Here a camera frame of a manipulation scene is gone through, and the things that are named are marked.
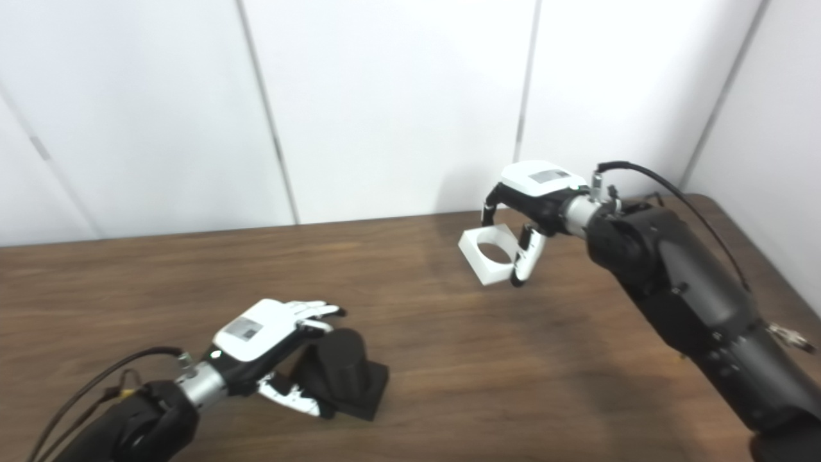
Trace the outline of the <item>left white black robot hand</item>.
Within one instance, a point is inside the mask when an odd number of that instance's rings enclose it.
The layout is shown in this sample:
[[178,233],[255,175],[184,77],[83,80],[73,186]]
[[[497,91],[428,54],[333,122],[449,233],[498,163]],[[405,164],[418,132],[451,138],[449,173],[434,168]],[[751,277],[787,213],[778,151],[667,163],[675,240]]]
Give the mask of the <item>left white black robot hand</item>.
[[317,418],[332,419],[335,410],[276,367],[306,342],[334,327],[325,318],[347,312],[322,300],[256,302],[215,334],[203,360],[222,379],[226,397],[259,394],[279,406]]

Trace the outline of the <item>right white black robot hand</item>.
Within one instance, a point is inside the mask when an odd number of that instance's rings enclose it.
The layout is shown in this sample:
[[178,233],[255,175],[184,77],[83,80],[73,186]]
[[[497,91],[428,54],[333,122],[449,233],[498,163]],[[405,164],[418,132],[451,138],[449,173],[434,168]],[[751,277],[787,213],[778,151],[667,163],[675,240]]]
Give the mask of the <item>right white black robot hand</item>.
[[504,167],[500,181],[484,201],[480,222],[483,227],[492,226],[499,205],[529,219],[523,225],[513,258],[510,275],[513,286],[524,286],[530,278],[549,237],[573,234],[572,225],[566,219],[567,208],[577,197],[587,196],[587,181],[556,164],[530,160]]

